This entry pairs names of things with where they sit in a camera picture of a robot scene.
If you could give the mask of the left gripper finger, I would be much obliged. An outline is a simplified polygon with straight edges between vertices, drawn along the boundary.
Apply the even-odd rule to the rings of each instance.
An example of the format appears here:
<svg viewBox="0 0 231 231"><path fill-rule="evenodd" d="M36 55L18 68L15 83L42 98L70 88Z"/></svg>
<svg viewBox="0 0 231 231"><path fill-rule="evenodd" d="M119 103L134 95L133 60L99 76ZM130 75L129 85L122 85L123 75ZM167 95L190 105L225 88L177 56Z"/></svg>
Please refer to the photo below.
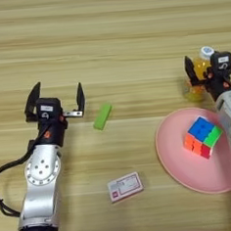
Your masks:
<svg viewBox="0 0 231 231"><path fill-rule="evenodd" d="M78 111L83 112L84 107L85 107L85 98L84 98L84 93L83 93L83 88L81 83L77 84L77 93L76 93L76 99L77 99L77 106L78 106Z"/></svg>
<svg viewBox="0 0 231 231"><path fill-rule="evenodd" d="M36 85L32 88L30 94L28 95L28 97L26 99L27 102L25 105L24 112L25 112L25 116L27 118L35 118L36 117L36 114L33 111L34 111L34 107L36 106L36 102L39 98L40 90L41 90L40 83L37 82Z"/></svg>

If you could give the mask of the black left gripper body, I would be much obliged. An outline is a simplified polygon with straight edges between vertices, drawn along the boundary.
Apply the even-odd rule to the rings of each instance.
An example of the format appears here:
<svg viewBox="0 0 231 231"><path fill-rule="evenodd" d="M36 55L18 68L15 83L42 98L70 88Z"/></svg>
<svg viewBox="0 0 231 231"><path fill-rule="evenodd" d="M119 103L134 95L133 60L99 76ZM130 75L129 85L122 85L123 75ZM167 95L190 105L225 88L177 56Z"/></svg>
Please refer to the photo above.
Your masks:
<svg viewBox="0 0 231 231"><path fill-rule="evenodd" d="M84 111L62 112L58 115L49 115L42 113L37 118L38 136L35 140L30 140L28 149L36 145L56 145L63 147L65 131L68 129L68 118L83 117Z"/></svg>

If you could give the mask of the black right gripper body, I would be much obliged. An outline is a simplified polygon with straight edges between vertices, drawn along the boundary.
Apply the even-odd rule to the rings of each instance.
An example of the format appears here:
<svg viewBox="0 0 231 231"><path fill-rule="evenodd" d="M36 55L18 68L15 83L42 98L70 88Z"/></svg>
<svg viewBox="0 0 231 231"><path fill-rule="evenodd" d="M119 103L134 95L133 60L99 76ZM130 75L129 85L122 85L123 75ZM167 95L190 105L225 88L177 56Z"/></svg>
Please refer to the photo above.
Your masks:
<svg viewBox="0 0 231 231"><path fill-rule="evenodd" d="M203 80L199 80L193 71L188 71L187 75L191 85L193 87L203 86L213 101L216 101L222 93L231 91L231 70L217 71L216 69L208 68Z"/></svg>

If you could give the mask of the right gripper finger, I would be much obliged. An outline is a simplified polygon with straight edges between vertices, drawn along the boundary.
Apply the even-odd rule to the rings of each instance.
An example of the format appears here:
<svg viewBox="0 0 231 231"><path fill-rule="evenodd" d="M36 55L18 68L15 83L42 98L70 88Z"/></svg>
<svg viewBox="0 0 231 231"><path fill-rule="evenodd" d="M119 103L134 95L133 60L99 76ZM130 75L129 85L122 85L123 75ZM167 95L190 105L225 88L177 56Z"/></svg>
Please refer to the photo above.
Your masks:
<svg viewBox="0 0 231 231"><path fill-rule="evenodd" d="M195 69L192 60L189 57L185 57L184 60L184 69L187 72L187 75L190 80L195 81L197 76L195 74Z"/></svg>

